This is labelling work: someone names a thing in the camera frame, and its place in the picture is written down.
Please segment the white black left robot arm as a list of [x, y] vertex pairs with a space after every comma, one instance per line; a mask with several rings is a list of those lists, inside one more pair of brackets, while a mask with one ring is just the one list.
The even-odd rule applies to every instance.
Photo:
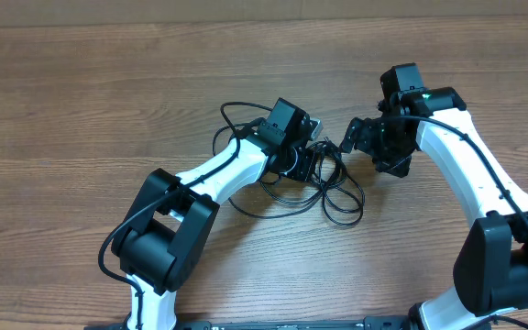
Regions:
[[176, 175], [151, 172], [100, 247], [100, 270], [131, 290], [131, 311], [118, 328], [174, 328], [176, 292], [198, 263], [220, 206], [269, 172], [310, 177], [306, 145], [323, 126], [297, 105], [280, 98], [267, 117], [225, 127], [227, 147], [204, 164]]

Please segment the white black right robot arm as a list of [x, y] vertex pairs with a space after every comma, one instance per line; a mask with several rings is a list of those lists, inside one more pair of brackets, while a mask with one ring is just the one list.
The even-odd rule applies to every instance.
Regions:
[[469, 232], [453, 267], [453, 285], [396, 319], [402, 329], [488, 329], [528, 308], [528, 193], [483, 142], [452, 87], [429, 89], [414, 63], [380, 78], [378, 118], [352, 119], [340, 148], [371, 157], [376, 171], [402, 178], [412, 155], [426, 154], [443, 174]]

